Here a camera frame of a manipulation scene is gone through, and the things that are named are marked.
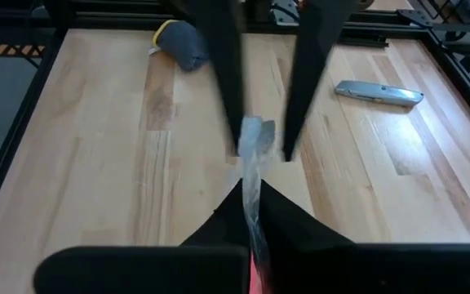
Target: silver utility knife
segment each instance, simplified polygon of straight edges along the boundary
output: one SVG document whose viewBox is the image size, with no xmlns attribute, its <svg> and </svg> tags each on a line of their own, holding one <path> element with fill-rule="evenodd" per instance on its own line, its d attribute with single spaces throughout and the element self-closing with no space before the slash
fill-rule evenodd
<svg viewBox="0 0 470 294">
<path fill-rule="evenodd" d="M 342 81 L 335 93 L 352 98 L 402 106 L 415 106 L 424 97 L 422 92 L 372 82 Z"/>
</svg>

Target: wood grain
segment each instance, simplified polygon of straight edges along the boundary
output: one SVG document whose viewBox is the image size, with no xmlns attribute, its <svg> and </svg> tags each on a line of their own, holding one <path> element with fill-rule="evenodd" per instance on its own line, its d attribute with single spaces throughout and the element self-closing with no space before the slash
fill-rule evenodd
<svg viewBox="0 0 470 294">
<path fill-rule="evenodd" d="M 183 73 L 152 33 L 70 30 L 0 191 L 0 293 L 81 244 L 177 245 L 239 177 L 209 65 Z M 282 114 L 295 38 L 248 34 L 251 112 Z M 357 242 L 470 242 L 470 109 L 425 48 L 336 47 L 295 160 L 264 177 Z M 337 96 L 342 79 L 423 91 L 413 109 Z"/>
</svg>

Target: wooden work surface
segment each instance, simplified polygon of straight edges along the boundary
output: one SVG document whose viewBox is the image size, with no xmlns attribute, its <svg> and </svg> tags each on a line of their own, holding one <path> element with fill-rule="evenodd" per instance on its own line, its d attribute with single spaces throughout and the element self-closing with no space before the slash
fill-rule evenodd
<svg viewBox="0 0 470 294">
<path fill-rule="evenodd" d="M 0 192 L 0 294 L 66 247 L 179 244 L 237 181 L 210 66 L 149 57 L 152 34 L 67 34 Z M 245 36 L 251 112 L 278 126 L 294 40 Z M 264 178 L 357 242 L 470 242 L 470 110 L 423 45 L 389 42 L 334 49 L 295 161 Z M 426 99 L 337 96 L 343 79 Z"/>
</svg>

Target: wooden table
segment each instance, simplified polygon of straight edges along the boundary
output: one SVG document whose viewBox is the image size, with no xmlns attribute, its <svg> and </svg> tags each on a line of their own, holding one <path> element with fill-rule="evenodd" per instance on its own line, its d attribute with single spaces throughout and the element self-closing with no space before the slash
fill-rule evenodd
<svg viewBox="0 0 470 294">
<path fill-rule="evenodd" d="M 237 181 L 211 68 L 150 57 L 152 34 L 68 32 L 0 192 L 0 293 L 32 292 L 63 248 L 177 245 Z M 244 40 L 251 113 L 281 126 L 295 37 Z M 470 242 L 470 110 L 421 44 L 389 42 L 334 49 L 294 162 L 265 179 L 357 242 Z M 426 99 L 366 103 L 342 79 Z"/>
</svg>

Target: black aluminum frame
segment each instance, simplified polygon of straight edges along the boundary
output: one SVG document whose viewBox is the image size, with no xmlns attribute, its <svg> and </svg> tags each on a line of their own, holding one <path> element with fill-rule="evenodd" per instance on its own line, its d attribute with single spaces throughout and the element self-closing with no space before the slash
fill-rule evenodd
<svg viewBox="0 0 470 294">
<path fill-rule="evenodd" d="M 110 0 L 44 0 L 50 20 L 33 21 L 32 26 L 56 27 L 55 37 L 47 46 L 42 63 L 27 91 L 22 105 L 11 125 L 2 148 L 0 149 L 0 188 L 5 179 L 12 159 L 20 144 L 35 105 L 50 73 L 51 67 L 68 29 L 136 29 L 154 30 L 173 16 L 158 5 L 157 0 L 131 0 L 111 3 Z M 114 12 L 110 7 L 122 7 Z M 139 13 L 136 5 L 145 5 L 146 11 Z M 294 27 L 280 27 L 272 22 L 262 21 L 262 17 L 246 22 L 247 33 L 295 34 Z M 0 25 L 16 25 L 20 17 L 10 18 L 0 15 Z M 397 11 L 364 11 L 351 15 L 341 33 L 346 39 L 398 38 L 420 40 L 433 58 L 441 66 L 447 77 L 470 106 L 470 78 L 460 62 L 447 51 L 436 32 L 470 32 L 467 24 L 435 24 L 433 27 L 411 24 L 410 20 Z"/>
</svg>

